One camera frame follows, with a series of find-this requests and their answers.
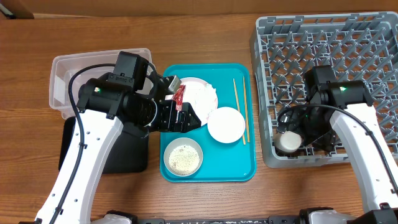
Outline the red snack wrapper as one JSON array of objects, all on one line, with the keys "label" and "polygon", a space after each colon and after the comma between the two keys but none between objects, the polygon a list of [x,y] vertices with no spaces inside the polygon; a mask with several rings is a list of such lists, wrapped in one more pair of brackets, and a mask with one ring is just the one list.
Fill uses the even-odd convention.
[{"label": "red snack wrapper", "polygon": [[176,102],[175,109],[177,111],[182,110],[182,105],[183,105],[183,95],[185,93],[186,86],[185,85],[180,85],[178,88],[177,92],[173,95],[172,100]]}]

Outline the white cup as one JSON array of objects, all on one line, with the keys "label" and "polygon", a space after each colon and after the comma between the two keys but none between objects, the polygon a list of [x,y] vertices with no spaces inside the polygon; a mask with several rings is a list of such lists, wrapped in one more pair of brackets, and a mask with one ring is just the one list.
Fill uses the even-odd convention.
[{"label": "white cup", "polygon": [[298,150],[302,144],[302,137],[291,131],[278,133],[274,136],[274,147],[278,151],[290,154]]}]

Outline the grey bowl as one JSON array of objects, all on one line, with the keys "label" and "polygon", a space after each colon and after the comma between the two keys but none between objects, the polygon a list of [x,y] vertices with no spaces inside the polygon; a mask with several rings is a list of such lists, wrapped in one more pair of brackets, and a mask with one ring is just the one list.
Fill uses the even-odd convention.
[{"label": "grey bowl", "polygon": [[203,150],[190,138],[177,138],[165,148],[166,169],[177,177],[188,177],[196,173],[203,162]]}]

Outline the white rice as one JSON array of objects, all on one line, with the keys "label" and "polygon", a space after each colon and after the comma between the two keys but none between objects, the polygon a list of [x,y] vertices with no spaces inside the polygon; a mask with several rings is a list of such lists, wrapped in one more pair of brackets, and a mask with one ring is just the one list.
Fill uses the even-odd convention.
[{"label": "white rice", "polygon": [[182,145],[172,150],[169,166],[178,175],[190,175],[200,163],[199,153],[189,145]]}]

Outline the white tissue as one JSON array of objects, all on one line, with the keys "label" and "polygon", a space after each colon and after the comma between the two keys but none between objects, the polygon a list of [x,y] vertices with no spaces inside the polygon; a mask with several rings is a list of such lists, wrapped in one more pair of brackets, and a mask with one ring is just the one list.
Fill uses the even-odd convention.
[{"label": "white tissue", "polygon": [[195,104],[197,106],[215,107],[217,105],[216,89],[211,84],[199,87],[195,91]]}]

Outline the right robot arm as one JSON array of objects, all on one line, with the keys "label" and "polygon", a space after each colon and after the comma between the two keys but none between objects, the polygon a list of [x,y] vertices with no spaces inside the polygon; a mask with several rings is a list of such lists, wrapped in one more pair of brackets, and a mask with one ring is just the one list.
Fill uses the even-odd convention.
[{"label": "right robot arm", "polygon": [[291,154],[301,146],[323,150],[341,142],[361,191],[364,214],[353,217],[330,207],[302,209],[296,223],[397,223],[397,164],[361,80],[339,82],[331,66],[303,75],[306,102],[277,117],[276,149]]}]

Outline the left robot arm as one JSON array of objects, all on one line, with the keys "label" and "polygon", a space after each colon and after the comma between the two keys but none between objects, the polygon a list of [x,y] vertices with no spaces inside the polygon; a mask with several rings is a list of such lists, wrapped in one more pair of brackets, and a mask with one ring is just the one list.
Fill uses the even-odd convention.
[{"label": "left robot arm", "polygon": [[78,100],[68,84],[75,114],[73,136],[54,187],[34,223],[90,223],[96,189],[114,143],[127,137],[146,138],[150,132],[187,133],[201,121],[190,103],[180,110],[167,95],[178,91],[179,77],[160,76],[147,59],[121,51],[112,72],[82,85]]}]

